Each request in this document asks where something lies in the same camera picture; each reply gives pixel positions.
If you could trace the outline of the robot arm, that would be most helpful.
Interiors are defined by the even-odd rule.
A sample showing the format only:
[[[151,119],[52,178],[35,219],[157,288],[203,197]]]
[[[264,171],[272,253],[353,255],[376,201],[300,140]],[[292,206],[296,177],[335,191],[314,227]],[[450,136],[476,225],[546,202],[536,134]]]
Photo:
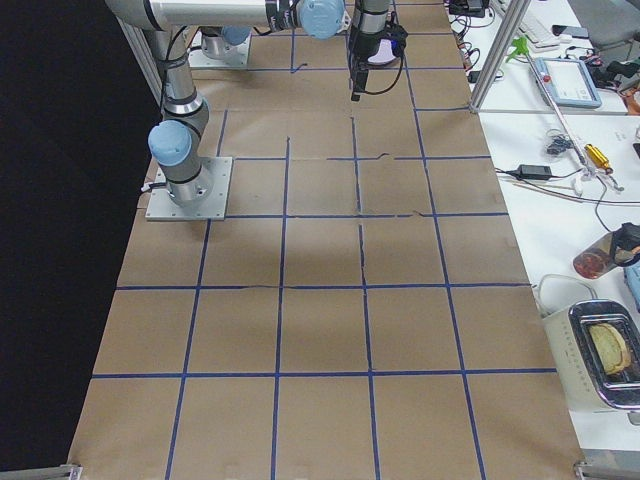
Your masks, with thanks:
[[[357,1],[351,18],[342,1],[110,1],[109,9],[125,23],[143,30],[162,82],[161,122],[148,145],[165,176],[169,201],[198,207],[212,197],[214,175],[197,153],[209,119],[209,106],[193,82],[188,49],[182,35],[190,26],[219,35],[227,27],[251,30],[264,25],[269,33],[303,29],[315,39],[347,32],[352,100],[369,91],[369,60],[382,41],[394,55],[404,56],[407,32],[387,1]]]
[[[212,60],[231,60],[251,34],[249,26],[202,26],[201,50]]]

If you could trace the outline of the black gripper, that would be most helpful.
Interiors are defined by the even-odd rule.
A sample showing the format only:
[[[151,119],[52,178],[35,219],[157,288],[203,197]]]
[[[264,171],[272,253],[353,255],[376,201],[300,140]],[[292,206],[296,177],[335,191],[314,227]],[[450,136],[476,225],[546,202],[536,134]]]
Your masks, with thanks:
[[[393,82],[385,88],[392,90],[400,79],[405,63],[407,31],[398,23],[395,12],[390,13],[389,0],[356,1],[354,16],[348,31],[348,67],[351,81],[351,101],[359,101],[357,91],[367,91],[369,58],[374,56],[382,40],[388,40],[392,53],[400,61]]]

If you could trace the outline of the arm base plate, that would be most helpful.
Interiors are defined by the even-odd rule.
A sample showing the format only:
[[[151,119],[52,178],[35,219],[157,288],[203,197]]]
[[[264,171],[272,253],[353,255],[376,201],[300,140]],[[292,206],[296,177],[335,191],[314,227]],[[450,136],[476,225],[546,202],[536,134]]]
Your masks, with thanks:
[[[149,192],[145,217],[149,221],[223,221],[232,177],[232,157],[200,157],[199,175],[188,183],[166,180],[160,167]]]
[[[238,55],[231,60],[212,60],[206,57],[201,50],[201,33],[195,35],[189,47],[189,65],[193,70],[245,70],[248,65],[250,50],[249,37],[239,46]]]

